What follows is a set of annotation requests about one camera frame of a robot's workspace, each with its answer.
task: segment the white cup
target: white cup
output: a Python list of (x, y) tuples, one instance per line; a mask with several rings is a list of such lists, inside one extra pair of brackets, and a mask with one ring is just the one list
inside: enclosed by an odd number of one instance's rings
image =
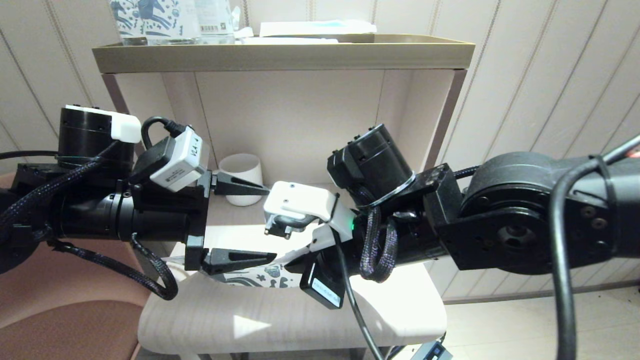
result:
[[(262, 185), (260, 159), (251, 154), (234, 154), (218, 163), (218, 169), (242, 180)], [(249, 206), (260, 201), (260, 195), (227, 195), (227, 201), (235, 206)]]

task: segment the floor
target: floor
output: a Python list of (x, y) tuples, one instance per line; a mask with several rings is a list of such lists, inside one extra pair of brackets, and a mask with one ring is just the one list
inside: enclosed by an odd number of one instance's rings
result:
[[(575, 296), (579, 360), (640, 360), (638, 287)], [(455, 360), (555, 359), (556, 312), (552, 297), (448, 305), (444, 345)], [(407, 346), (395, 360), (409, 360)], [(348, 352), (325, 350), (252, 354), (250, 359), (348, 359)], [(143, 351), (136, 360), (178, 360)], [(231, 360), (227, 355), (214, 360)]]

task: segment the shelf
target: shelf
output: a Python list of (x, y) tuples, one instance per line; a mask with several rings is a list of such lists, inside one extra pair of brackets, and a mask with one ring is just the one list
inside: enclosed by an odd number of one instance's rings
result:
[(475, 45), (427, 35), (318, 35), (339, 44), (96, 47), (103, 74), (247, 70), (467, 69)]

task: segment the chair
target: chair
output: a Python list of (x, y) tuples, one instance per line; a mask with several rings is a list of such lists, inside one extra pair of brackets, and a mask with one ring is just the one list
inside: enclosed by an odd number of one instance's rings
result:
[[(13, 174), (0, 176), (9, 188)], [(140, 270), (129, 244), (72, 240)], [(0, 275), (3, 359), (134, 359), (138, 320), (149, 291), (134, 281), (41, 244)]]
[[(242, 225), (246, 236), (229, 236), (230, 228), (207, 226), (205, 247), (273, 249), (285, 254), (296, 244), (307, 243), (304, 237), (312, 232), (308, 229), (284, 240), (273, 236), (265, 239), (263, 225)], [(181, 255), (184, 244), (179, 243), (172, 256)], [(366, 346), (348, 302), (340, 310), (328, 310), (299, 288), (269, 288), (269, 274), (267, 285), (256, 288), (232, 286), (201, 273), (185, 272), (180, 266), (170, 267), (180, 290), (172, 301), (149, 297), (138, 329), (138, 339), (145, 349), (192, 360), (199, 354)], [(426, 343), (445, 332), (444, 305), (423, 264), (399, 266), (382, 284), (359, 275), (351, 282), (378, 346)]]

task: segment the black cylindrical motor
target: black cylindrical motor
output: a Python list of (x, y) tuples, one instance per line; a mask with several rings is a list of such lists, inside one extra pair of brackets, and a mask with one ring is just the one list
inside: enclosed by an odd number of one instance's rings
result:
[(129, 241), (138, 233), (144, 240), (184, 241), (189, 232), (187, 214), (137, 210), (131, 193), (109, 187), (80, 186), (56, 199), (53, 208), (59, 238)]
[[(113, 142), (111, 116), (63, 108), (60, 114), (58, 165), (76, 168), (98, 155)], [(130, 172), (133, 166), (134, 144), (119, 143), (106, 158), (103, 168)]]
[[(413, 177), (383, 124), (335, 151), (328, 159), (327, 170), (335, 184), (349, 190), (361, 206), (393, 193)], [(363, 196), (363, 190), (369, 194)]]

